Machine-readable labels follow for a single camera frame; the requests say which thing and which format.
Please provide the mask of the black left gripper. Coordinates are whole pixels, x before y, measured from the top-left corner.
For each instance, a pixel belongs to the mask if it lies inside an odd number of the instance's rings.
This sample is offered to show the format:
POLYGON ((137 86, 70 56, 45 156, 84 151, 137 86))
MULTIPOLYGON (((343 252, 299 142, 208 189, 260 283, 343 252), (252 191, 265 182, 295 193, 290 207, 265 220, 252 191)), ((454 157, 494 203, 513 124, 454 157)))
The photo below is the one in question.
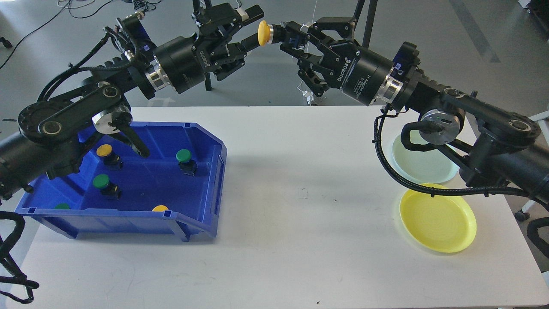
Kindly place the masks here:
POLYGON ((256 33, 241 42, 228 44, 228 39, 264 16, 259 5, 243 9, 230 3, 194 3, 192 17, 197 33, 159 45, 154 58, 179 94, 204 82, 206 73, 214 73, 220 82, 243 67, 247 54, 259 47, 256 33))

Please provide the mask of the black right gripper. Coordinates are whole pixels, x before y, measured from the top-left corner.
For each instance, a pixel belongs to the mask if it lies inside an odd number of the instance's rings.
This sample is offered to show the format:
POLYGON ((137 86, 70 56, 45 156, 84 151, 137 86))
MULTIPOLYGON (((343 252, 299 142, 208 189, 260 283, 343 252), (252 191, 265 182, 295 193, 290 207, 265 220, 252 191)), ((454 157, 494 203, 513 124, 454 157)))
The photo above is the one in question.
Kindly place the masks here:
POLYGON ((316 97, 329 89, 366 106, 392 70, 393 62, 358 45, 355 17, 323 17, 310 25, 282 26, 280 50, 297 59, 298 76, 316 97))

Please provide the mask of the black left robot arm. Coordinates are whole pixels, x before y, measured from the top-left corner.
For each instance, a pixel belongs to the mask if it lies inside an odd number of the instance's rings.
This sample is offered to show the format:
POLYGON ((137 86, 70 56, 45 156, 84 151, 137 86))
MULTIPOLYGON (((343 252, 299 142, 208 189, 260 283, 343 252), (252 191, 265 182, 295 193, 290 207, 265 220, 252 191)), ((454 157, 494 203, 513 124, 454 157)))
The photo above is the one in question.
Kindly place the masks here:
POLYGON ((245 65, 248 52, 258 47, 257 34, 236 43, 232 37, 263 16, 259 5, 243 9, 195 0, 198 31, 159 46, 141 24, 143 11, 117 19, 114 29, 106 26, 92 50, 20 112, 19 132, 1 142, 1 200, 20 190, 33 192, 30 182, 43 174, 54 179, 77 173, 104 135, 148 157, 149 149, 131 128, 125 93, 139 88, 151 99, 166 86, 178 93, 202 82, 210 88, 210 74, 221 81, 245 65))

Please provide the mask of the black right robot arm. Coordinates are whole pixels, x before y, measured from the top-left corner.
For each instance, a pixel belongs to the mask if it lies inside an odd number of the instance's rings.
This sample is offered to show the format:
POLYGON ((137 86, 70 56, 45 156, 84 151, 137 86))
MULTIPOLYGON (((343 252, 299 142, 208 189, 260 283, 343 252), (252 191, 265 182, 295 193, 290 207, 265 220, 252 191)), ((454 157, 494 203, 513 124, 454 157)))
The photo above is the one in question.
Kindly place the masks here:
POLYGON ((402 43, 393 58, 372 51, 355 39, 356 22, 354 16, 309 24, 289 21, 267 26, 259 40, 278 43, 294 57, 299 77, 315 96, 337 89, 365 106, 382 106, 373 125, 373 145, 398 184, 430 198, 513 196, 548 209, 548 150, 537 145, 537 122, 436 82, 420 68, 413 43, 402 43), (421 185, 390 164, 382 134, 388 119, 406 112, 417 113, 417 118, 404 123, 402 146, 443 155, 458 166, 464 187, 421 185))

